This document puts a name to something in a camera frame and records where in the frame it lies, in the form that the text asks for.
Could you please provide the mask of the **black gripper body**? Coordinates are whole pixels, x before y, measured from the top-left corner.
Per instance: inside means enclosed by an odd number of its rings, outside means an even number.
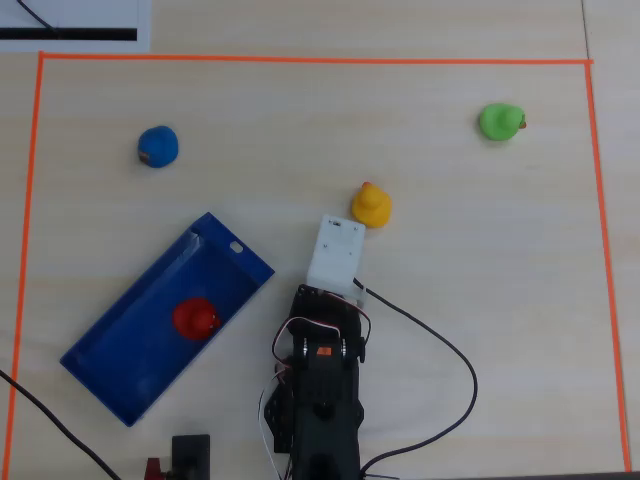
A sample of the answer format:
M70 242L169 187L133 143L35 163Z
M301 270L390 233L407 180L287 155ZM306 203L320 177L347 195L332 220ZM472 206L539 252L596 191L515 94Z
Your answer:
M366 358L371 319L344 297L301 284L293 298L286 330L307 340L340 339L348 358Z

